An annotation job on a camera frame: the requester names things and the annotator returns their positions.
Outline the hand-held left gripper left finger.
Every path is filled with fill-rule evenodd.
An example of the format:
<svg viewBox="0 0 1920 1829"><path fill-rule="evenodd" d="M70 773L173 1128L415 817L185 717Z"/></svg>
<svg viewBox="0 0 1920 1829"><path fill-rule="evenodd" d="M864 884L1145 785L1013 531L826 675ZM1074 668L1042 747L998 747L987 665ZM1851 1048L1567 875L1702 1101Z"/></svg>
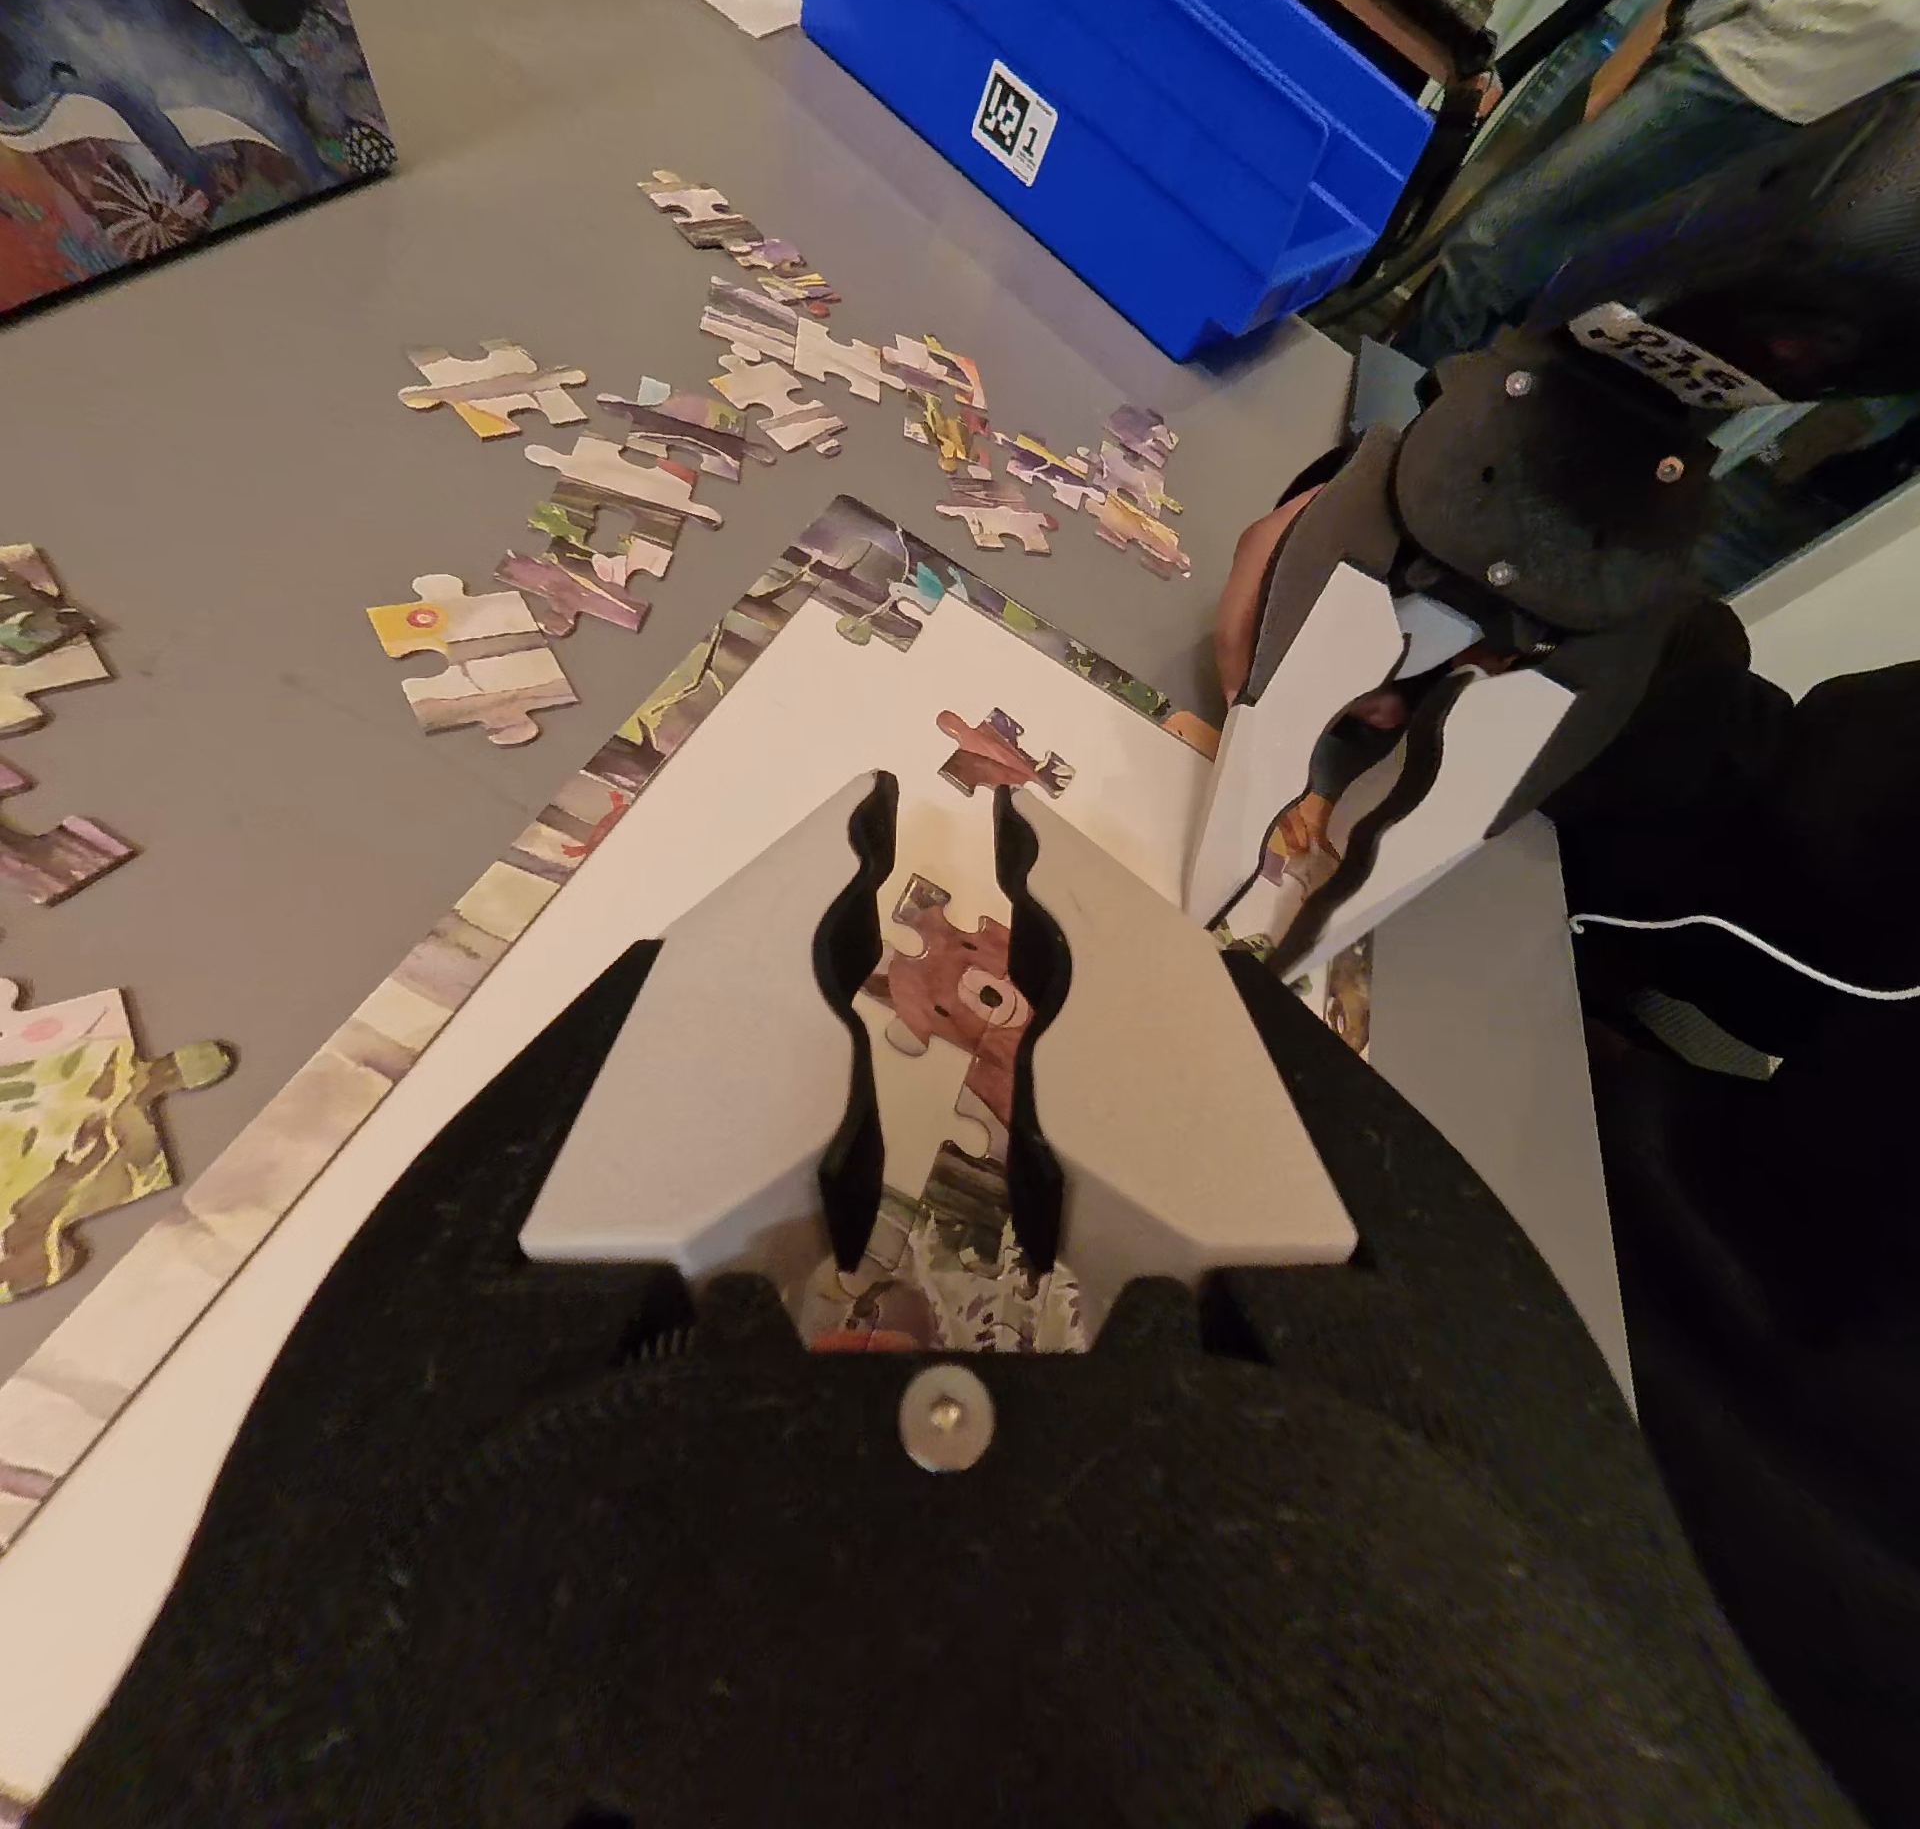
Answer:
<svg viewBox="0 0 1920 1829"><path fill-rule="evenodd" d="M860 770L656 942L535 1197L533 1263L656 1263L687 1281L864 1263L884 1187L877 897L898 778Z"/></svg>

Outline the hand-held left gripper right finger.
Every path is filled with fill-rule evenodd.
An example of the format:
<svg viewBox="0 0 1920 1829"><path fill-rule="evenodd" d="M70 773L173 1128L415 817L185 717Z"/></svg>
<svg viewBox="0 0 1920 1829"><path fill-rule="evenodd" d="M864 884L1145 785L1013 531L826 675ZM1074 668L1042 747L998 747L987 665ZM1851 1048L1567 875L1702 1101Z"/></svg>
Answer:
<svg viewBox="0 0 1920 1829"><path fill-rule="evenodd" d="M1013 1057L1007 1187L1036 1268L1203 1281L1342 1264L1357 1222L1235 983L1260 977L1036 789L992 797Z"/></svg>

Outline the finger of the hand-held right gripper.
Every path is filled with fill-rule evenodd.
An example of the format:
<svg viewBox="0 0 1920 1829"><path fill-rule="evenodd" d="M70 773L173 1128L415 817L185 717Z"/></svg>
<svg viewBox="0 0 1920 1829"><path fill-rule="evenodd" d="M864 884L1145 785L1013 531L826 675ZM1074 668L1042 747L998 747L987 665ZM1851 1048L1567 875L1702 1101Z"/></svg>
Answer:
<svg viewBox="0 0 1920 1829"><path fill-rule="evenodd" d="M1331 870L1278 941L1275 971L1339 952L1470 856L1571 711L1574 692L1537 668L1454 665L1333 804Z"/></svg>
<svg viewBox="0 0 1920 1829"><path fill-rule="evenodd" d="M1379 422L1339 468L1279 507L1252 668L1229 703L1183 904L1220 923L1252 893L1275 822L1307 789L1313 751L1405 660L1387 574L1402 551L1391 476L1402 433Z"/></svg>

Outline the brown purple puzzle piece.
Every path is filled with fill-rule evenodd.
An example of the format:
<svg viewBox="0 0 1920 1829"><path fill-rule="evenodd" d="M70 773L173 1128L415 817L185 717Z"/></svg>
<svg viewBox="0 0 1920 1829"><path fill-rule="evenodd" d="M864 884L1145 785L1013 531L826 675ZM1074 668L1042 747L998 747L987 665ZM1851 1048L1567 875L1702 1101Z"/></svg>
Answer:
<svg viewBox="0 0 1920 1829"><path fill-rule="evenodd" d="M1062 797L1077 769L1048 747L1044 757L1023 745L1023 726L1002 706L967 724L959 711L942 711L936 729L948 736L953 751L938 763L938 778L966 797L998 786L1038 786L1048 797Z"/></svg>

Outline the jigsaw puzzle frame tray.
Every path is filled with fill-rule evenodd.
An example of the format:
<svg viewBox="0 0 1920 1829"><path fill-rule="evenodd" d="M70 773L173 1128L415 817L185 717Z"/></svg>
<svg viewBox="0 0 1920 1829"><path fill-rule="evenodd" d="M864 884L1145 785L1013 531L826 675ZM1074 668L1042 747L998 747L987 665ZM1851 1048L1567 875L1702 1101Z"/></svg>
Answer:
<svg viewBox="0 0 1920 1829"><path fill-rule="evenodd" d="M1077 769L1038 797L1164 893L1203 757L990 614L966 574L906 651L849 646L820 590L906 578L898 531L820 524L732 608L716 651L643 706L618 760L654 770L587 854L485 872L456 949L504 952L449 983L384 983L349 1053L424 1034L382 1092L366 1065L285 1084L103 1290L4 1385L4 1826L393 1826L456 1770L456 1821L515 1821L509 1731L581 1721L631 1681L640 1721L697 1758L694 1674L747 1658L752 1607L786 1640L747 1669L771 1718L800 1663L826 1706L852 1669L801 1653L800 1614L898 1658L953 1643L999 1563L953 1563L961 1509L901 1443L901 1393L966 1367L998 1427L966 1509L1036 1488L1114 1401L1099 1336L1188 1336L1200 1286L1133 1281L1069 1355L819 1351L797 1299L819 1264L533 1263L519 1230L662 933L860 770L898 778L898 854L971 907L998 884L992 797L938 778L1002 706ZM948 1133L929 1088L961 1075L871 1039L884 1187Z"/></svg>

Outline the person's right hand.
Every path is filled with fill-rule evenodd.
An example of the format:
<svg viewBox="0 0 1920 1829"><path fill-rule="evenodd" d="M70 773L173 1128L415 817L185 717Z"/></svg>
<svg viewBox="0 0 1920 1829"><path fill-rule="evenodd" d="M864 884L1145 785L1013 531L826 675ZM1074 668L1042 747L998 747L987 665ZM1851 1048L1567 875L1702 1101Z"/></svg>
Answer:
<svg viewBox="0 0 1920 1829"><path fill-rule="evenodd" d="M1214 614L1214 675L1226 703L1238 702L1238 692L1252 668L1254 641L1260 634L1260 591L1275 561L1278 542L1286 528L1279 508L1243 528L1226 583Z"/></svg>

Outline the grey teal puzzle piece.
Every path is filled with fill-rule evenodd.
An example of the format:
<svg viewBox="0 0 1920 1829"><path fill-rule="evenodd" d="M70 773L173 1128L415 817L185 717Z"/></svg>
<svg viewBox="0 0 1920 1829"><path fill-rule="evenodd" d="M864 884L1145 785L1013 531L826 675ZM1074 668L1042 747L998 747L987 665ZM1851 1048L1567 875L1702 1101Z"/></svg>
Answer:
<svg viewBox="0 0 1920 1829"><path fill-rule="evenodd" d="M820 602L834 608L834 632L849 646L890 646L906 652L934 612L948 595L948 587L934 568L909 568L906 578L884 583L852 580L820 590Z"/></svg>

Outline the blue plastic bin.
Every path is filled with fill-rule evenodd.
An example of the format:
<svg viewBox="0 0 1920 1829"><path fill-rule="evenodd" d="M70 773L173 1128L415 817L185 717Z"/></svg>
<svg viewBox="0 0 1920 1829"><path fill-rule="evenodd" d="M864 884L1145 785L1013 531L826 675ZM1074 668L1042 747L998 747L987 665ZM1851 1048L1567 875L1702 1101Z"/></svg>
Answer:
<svg viewBox="0 0 1920 1829"><path fill-rule="evenodd" d="M1347 283L1435 128L1298 0L801 0L801 35L1175 361ZM992 58L1056 108L1033 187L971 139Z"/></svg>

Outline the scattered loose jigsaw pieces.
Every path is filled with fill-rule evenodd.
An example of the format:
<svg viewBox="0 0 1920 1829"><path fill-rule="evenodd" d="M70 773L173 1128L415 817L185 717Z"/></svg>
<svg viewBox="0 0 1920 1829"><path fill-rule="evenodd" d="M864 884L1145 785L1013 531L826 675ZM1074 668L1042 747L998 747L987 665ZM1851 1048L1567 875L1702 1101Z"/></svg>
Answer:
<svg viewBox="0 0 1920 1829"><path fill-rule="evenodd" d="M538 740L542 715L580 702L556 641L581 618L637 634L650 599L631 591L635 578L667 574L685 522L721 522L694 501L700 476L740 480L745 463L771 464L776 451L840 451L844 422L806 399L806 381L831 376L870 402L884 391L915 402L904 436L936 449L948 477L936 513L966 522L977 549L1048 555L1056 518L1033 501L1042 487L1091 517L1102 542L1143 551L1159 574L1190 570L1162 524L1180 508L1159 476L1178 443L1162 418L1122 407L1099 449L1074 451L998 433L974 361L929 333L898 333L889 347L834 341L838 293L797 244L762 234L724 191L685 183L667 169L640 191L692 249L724 250L756 273L747 290L716 283L700 323L730 341L725 373L706 399L654 379L628 399L601 391L628 433L587 433L568 451L526 449L533 464L554 472L554 489L529 513L542 536L535 555L504 558L493 590L427 574L407 599L366 612L388 660L440 660L437 673L403 677L424 732L476 729L493 745ZM4 1303L62 1281L81 1263L76 1230L94 1215L175 1184L154 1101L228 1069L218 1041L179 1048L166 1065L139 1057L117 991L4 1030Z"/></svg>

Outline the person's black clothing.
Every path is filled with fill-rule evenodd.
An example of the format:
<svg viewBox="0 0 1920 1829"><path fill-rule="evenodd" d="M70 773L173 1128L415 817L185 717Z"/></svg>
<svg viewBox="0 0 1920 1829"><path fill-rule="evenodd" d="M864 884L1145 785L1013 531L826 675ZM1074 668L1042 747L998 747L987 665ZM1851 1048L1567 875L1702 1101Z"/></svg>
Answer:
<svg viewBox="0 0 1920 1829"><path fill-rule="evenodd" d="M1916 822L1553 812L1644 1427L1742 1646L1916 1826Z"/></svg>

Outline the white printed tag sticker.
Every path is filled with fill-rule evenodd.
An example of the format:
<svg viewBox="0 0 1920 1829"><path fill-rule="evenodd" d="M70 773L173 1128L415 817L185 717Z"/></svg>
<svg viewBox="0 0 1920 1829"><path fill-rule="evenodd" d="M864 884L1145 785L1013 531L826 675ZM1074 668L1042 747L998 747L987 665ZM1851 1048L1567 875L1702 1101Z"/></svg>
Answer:
<svg viewBox="0 0 1920 1829"><path fill-rule="evenodd" d="M1023 187L1033 187L1054 129L1056 108L1023 73L992 58L971 118L971 139L979 153Z"/></svg>

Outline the illustrated puzzle box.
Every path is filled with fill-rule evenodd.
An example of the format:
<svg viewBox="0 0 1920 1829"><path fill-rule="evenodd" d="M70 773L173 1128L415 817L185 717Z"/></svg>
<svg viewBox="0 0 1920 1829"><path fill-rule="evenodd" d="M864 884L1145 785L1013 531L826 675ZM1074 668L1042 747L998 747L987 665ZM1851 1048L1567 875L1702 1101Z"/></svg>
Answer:
<svg viewBox="0 0 1920 1829"><path fill-rule="evenodd" d="M396 169L346 0L4 0L4 319Z"/></svg>

